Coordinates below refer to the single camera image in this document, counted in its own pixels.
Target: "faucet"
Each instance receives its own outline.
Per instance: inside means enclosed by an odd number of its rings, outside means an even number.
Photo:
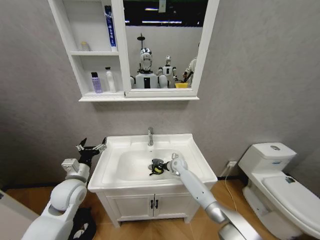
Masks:
[[[154,128],[148,127],[148,146],[154,145]]]

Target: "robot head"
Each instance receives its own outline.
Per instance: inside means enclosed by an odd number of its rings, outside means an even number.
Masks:
[[[168,55],[165,57],[165,65],[170,66],[170,64],[171,64],[171,56]]]
[[[142,48],[140,52],[141,69],[149,71],[152,65],[152,53],[149,48]]]

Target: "toilet tank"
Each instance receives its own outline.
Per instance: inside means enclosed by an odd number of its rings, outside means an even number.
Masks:
[[[239,161],[246,173],[274,173],[282,171],[297,153],[280,142],[253,144]]]

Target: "sink basin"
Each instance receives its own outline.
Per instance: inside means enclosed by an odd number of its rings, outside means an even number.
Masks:
[[[88,184],[91,192],[107,189],[182,185],[179,176],[164,171],[149,175],[152,159],[171,161],[176,153],[188,164],[188,169],[203,183],[216,182],[217,177],[196,145],[192,134],[153,135],[153,146],[148,146],[147,135],[110,136],[107,149],[101,154]]]

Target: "textured wallpaper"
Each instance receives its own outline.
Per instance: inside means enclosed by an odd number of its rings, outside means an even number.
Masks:
[[[221,0],[199,101],[90,103],[78,102],[47,1],[2,0],[0,182],[62,181],[61,162],[78,158],[84,137],[96,144],[148,126],[193,133],[217,176],[263,142],[286,144],[299,153],[288,171],[301,167],[320,142],[319,23],[319,0]],[[312,185],[316,174],[296,176]]]
[[[301,161],[290,173],[320,198],[320,147]]]

